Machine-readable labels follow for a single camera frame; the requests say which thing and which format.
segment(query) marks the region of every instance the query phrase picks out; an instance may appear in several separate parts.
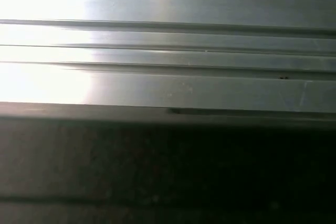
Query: metal groove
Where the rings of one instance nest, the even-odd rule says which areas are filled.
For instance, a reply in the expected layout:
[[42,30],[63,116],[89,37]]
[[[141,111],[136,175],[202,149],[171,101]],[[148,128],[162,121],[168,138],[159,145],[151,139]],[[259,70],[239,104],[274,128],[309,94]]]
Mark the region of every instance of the metal groove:
[[334,56],[336,52],[334,39],[78,30],[8,24],[1,25],[0,45],[231,51],[312,56]]
[[294,38],[336,39],[335,29],[284,28],[263,26],[235,26],[163,22],[102,22],[81,20],[18,20],[0,19],[4,25],[55,26],[63,29],[109,30],[109,31],[151,31],[167,33],[254,35]]
[[336,72],[336,57],[172,50],[0,46],[0,62],[124,64]]

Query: stainless steel surface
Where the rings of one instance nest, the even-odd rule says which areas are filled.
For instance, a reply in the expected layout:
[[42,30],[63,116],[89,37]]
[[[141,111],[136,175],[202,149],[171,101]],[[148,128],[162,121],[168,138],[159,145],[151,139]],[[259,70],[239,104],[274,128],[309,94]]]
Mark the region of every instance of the stainless steel surface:
[[0,0],[0,6],[0,19],[336,29],[336,0]]
[[335,6],[0,0],[0,102],[336,113]]
[[109,64],[110,67],[112,64],[136,64],[220,69],[302,70],[302,72],[308,74],[309,71],[336,71],[335,57],[244,52],[2,46],[0,47],[0,61],[22,63],[81,62]]

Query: dark surface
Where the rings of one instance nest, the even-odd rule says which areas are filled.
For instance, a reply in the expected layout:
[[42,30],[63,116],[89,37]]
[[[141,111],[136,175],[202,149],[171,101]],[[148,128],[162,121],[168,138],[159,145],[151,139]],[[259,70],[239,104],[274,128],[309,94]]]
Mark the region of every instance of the dark surface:
[[335,223],[335,133],[0,121],[1,223]]

